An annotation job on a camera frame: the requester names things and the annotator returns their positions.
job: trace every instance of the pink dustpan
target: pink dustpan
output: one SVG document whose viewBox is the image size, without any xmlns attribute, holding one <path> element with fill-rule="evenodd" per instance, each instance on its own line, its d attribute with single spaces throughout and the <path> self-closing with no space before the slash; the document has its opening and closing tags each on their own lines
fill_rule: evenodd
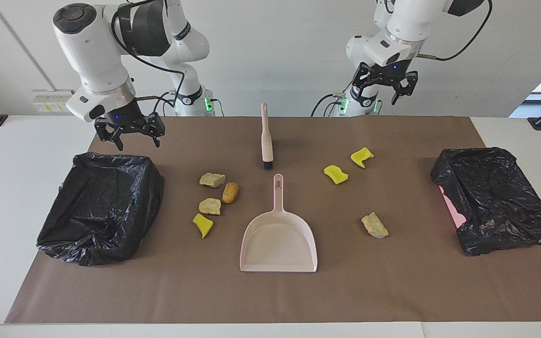
<svg viewBox="0 0 541 338">
<path fill-rule="evenodd" d="M 316 272 L 314 236 L 300 216 L 283 209 L 283 175 L 274 178 L 275 206 L 254 218 L 243 234 L 241 271 Z"/>
</svg>

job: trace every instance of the white table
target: white table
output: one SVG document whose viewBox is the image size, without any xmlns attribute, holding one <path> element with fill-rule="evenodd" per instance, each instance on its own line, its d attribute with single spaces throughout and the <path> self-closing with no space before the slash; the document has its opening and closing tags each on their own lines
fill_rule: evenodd
<svg viewBox="0 0 541 338">
<path fill-rule="evenodd" d="M 511 151 L 541 197 L 541 132 L 525 120 L 473 118 L 487 146 Z M 302 323 L 2 325 L 36 254 L 34 246 L 75 154 L 92 124 L 74 117 L 12 116 L 0 128 L 0 337 L 536 337 L 541 323 Z"/>
</svg>

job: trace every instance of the brown paper mat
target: brown paper mat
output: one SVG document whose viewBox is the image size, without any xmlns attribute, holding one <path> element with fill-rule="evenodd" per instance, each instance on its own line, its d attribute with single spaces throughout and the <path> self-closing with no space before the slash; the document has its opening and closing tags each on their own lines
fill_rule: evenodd
<svg viewBox="0 0 541 338">
<path fill-rule="evenodd" d="M 6 323 L 292 323 L 541 321 L 541 246 L 465 255 L 429 177 L 443 148 L 482 147 L 469 118 L 271 118 L 275 170 L 264 171 L 260 120 L 165 118 L 161 148 L 123 136 L 124 154 L 150 156 L 166 178 L 161 211 L 129 261 L 86 268 L 37 254 Z M 367 169 L 350 154 L 367 146 Z M 116 154 L 95 140 L 91 151 Z M 323 173 L 348 174 L 339 186 Z M 202 240 L 191 223 L 198 185 L 225 173 L 241 193 Z M 285 208 L 308 221 L 314 274 L 244 273 L 249 221 L 272 209 L 272 177 L 285 176 Z M 370 237 L 361 218 L 389 229 Z"/>
</svg>

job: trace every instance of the black cable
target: black cable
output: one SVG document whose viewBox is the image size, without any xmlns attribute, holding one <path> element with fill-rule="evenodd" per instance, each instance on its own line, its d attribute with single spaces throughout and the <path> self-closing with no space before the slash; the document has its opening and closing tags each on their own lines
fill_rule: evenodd
<svg viewBox="0 0 541 338">
<path fill-rule="evenodd" d="M 387 2 L 388 2 L 389 0 L 384 0 L 384 1 L 385 1 L 385 10 L 387 11 L 387 13 L 393 14 L 394 11 L 390 11 L 390 10 L 389 10 L 389 7 L 387 6 Z"/>
<path fill-rule="evenodd" d="M 479 29 L 477 30 L 475 35 L 471 38 L 471 40 L 469 40 L 469 42 L 466 45 L 464 45 L 464 47 L 462 47 L 462 49 L 460 49 L 460 51 L 458 53 L 456 53 L 455 55 L 453 55 L 453 56 L 451 56 L 449 58 L 438 58 L 438 57 L 436 57 L 435 59 L 433 59 L 433 57 L 432 57 L 430 59 L 438 60 L 438 61 L 449 61 L 449 60 L 452 60 L 453 58 L 456 58 L 460 54 L 462 54 L 462 52 L 466 51 L 466 49 L 473 43 L 473 41 L 475 41 L 475 39 L 477 38 L 479 33 L 481 33 L 481 30 L 483 30 L 483 27 L 486 25 L 487 21 L 490 19 L 490 16 L 492 15 L 492 9 L 494 9 L 494 4 L 492 4 L 492 0 L 487 0 L 487 3 L 489 4 L 489 9 L 487 10 L 486 18 L 483 20 L 483 23 L 481 24 L 481 26 L 479 26 Z"/>
<path fill-rule="evenodd" d="M 326 117 L 327 116 L 327 109 L 329 109 L 330 106 L 333 106 L 331 108 L 331 111 L 333 111 L 333 108 L 335 108 L 336 105 L 340 104 L 339 103 L 339 100 L 338 101 L 335 101 L 335 102 L 329 102 L 329 104 L 327 105 L 327 107 L 325 107 L 325 112 L 323 113 L 323 117 Z"/>
<path fill-rule="evenodd" d="M 381 102 L 381 107 L 379 107 L 379 110 L 377 111 L 377 116 L 379 116 L 379 114 L 381 114 L 381 110 L 383 109 L 383 101 L 379 100 L 379 102 Z"/>
<path fill-rule="evenodd" d="M 154 105 L 154 110 L 156 110 L 157 108 L 157 105 L 160 101 L 164 101 L 166 103 L 168 103 L 169 105 L 171 104 L 171 102 L 167 99 L 164 99 L 164 95 L 168 95 L 169 92 L 165 92 L 162 96 L 143 96 L 141 98 L 135 98 L 135 100 L 137 101 L 148 101 L 148 100 L 157 100 L 156 101 L 156 105 Z"/>
<path fill-rule="evenodd" d="M 348 88 L 350 88 L 350 86 L 352 85 L 352 83 L 354 82 L 354 80 L 352 79 L 352 81 L 350 81 L 350 83 L 348 83 L 348 85 L 346 86 L 346 88 L 344 88 L 344 90 L 342 90 L 341 92 L 344 93 L 346 92 L 346 90 L 348 90 Z M 335 105 L 333 105 L 333 107 L 331 107 L 331 110 L 329 111 L 329 117 L 331 117 L 331 114 L 333 114 L 333 109 L 335 109 L 335 107 L 337 107 L 337 103 L 339 103 L 340 99 L 337 98 L 337 100 L 335 100 L 334 103 L 336 103 Z"/>
<path fill-rule="evenodd" d="M 164 92 L 162 95 L 157 97 L 156 104 L 154 105 L 154 111 L 156 111 L 158 103 L 160 103 L 160 101 L 163 100 L 164 96 L 167 96 L 168 94 L 170 94 L 170 92 Z"/>
<path fill-rule="evenodd" d="M 328 99 L 328 98 L 330 98 L 332 96 L 333 96 L 333 94 L 327 94 L 327 95 L 323 96 L 320 100 L 318 100 L 318 102 L 314 106 L 314 109 L 312 109 L 312 113 L 310 114 L 310 117 L 314 116 L 314 112 L 316 111 L 316 108 L 318 108 L 318 105 L 320 105 L 321 102 L 323 102 L 325 99 Z"/>
<path fill-rule="evenodd" d="M 223 116 L 225 115 L 225 111 L 223 110 L 223 103 L 219 99 L 210 99 L 210 102 L 218 102 L 218 104 L 221 106 L 221 114 L 223 114 Z"/>
<path fill-rule="evenodd" d="M 153 2 L 155 0 L 144 0 L 144 1 L 140 1 L 140 2 L 135 2 L 135 3 L 129 3 L 129 7 L 133 8 L 133 7 L 137 7 L 137 6 L 141 6 L 141 5 L 145 5 L 145 4 L 149 4 L 150 2 Z M 143 60 L 142 58 L 139 58 L 139 56 L 137 56 L 137 54 L 134 54 L 133 51 L 131 51 L 129 48 L 127 48 L 125 45 L 122 44 L 122 42 L 120 41 L 120 39 L 118 38 L 118 34 L 116 34 L 116 20 L 118 19 L 118 10 L 114 13 L 114 15 L 112 15 L 112 36 L 114 36 L 114 39 L 116 40 L 116 43 L 118 43 L 118 45 L 120 45 L 120 47 L 122 47 L 122 49 L 124 49 L 125 52 L 127 52 L 127 54 L 129 54 L 130 56 L 133 56 L 133 58 L 135 58 L 136 60 L 138 60 L 139 62 L 143 63 L 143 64 L 146 64 L 150 67 L 153 67 L 157 70 L 161 70 L 161 71 L 165 71 L 165 72 L 168 72 L 168 73 L 175 73 L 175 74 L 180 74 L 181 75 L 181 81 L 180 83 L 178 83 L 178 88 L 177 88 L 177 94 L 179 93 L 179 91 L 181 90 L 181 86 L 183 85 L 183 80 L 185 79 L 185 73 L 183 73 L 182 71 L 178 71 L 178 70 L 172 70 L 172 69 L 168 69 L 168 68 L 163 68 L 163 67 L 160 67 L 160 66 L 157 66 L 155 64 L 152 64 L 150 62 L 147 62 L 146 60 Z M 176 105 L 176 102 L 177 102 L 177 98 L 178 98 L 178 95 L 176 95 L 174 97 L 174 100 L 172 101 L 172 103 L 168 102 L 168 104 L 174 108 L 174 106 Z"/>
</svg>

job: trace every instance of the wall outlet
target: wall outlet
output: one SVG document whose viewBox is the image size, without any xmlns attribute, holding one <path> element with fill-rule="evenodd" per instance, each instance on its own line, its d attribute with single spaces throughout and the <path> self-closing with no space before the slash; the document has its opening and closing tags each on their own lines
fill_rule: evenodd
<svg viewBox="0 0 541 338">
<path fill-rule="evenodd" d="M 66 102 L 70 100 L 71 96 L 49 96 L 46 104 L 49 105 L 52 112 L 56 113 L 70 113 L 66 107 Z"/>
<path fill-rule="evenodd" d="M 32 105 L 39 113 L 51 113 L 51 109 L 47 105 L 47 96 L 36 96 L 32 100 Z"/>
</svg>

